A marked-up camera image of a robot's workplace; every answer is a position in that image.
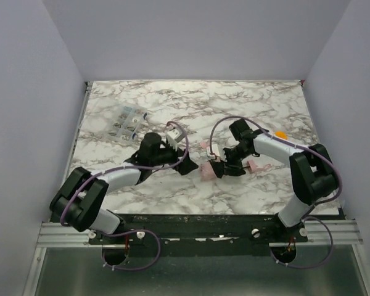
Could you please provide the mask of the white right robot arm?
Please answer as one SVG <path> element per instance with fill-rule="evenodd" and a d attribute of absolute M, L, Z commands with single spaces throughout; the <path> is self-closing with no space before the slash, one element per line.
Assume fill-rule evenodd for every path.
<path fill-rule="evenodd" d="M 265 155 L 290 169 L 293 196 L 274 217 L 274 229 L 280 231 L 298 226 L 321 204 L 332 202 L 342 192 L 342 177 L 322 144 L 303 146 L 271 134 L 252 120 L 230 117 L 229 130 L 238 142 L 232 148 L 207 146 L 208 165 L 217 178 L 242 176 L 242 161 L 249 156 Z"/>

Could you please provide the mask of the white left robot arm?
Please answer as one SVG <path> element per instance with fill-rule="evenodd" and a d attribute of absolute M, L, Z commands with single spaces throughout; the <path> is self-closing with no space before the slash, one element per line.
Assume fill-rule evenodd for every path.
<path fill-rule="evenodd" d="M 79 232 L 93 230 L 108 235 L 119 233 L 122 219 L 102 209 L 106 194 L 123 187 L 143 183 L 154 171 L 173 169 L 184 176 L 198 169 L 187 149 L 178 142 L 184 135 L 166 134 L 166 141 L 157 133 L 147 133 L 139 149 L 117 168 L 92 173 L 75 168 L 52 199 L 49 209 L 62 224 Z"/>

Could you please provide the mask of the pink folding umbrella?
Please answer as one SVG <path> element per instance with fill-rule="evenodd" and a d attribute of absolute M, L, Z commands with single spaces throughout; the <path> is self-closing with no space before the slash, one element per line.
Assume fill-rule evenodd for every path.
<path fill-rule="evenodd" d="M 253 160 L 247 160 L 245 164 L 237 162 L 230 164 L 218 157 L 218 160 L 208 160 L 200 166 L 202 181 L 210 181 L 215 178 L 221 179 L 223 176 L 242 176 L 246 173 L 256 173 L 267 171 L 272 167 L 271 164 L 258 166 Z"/>

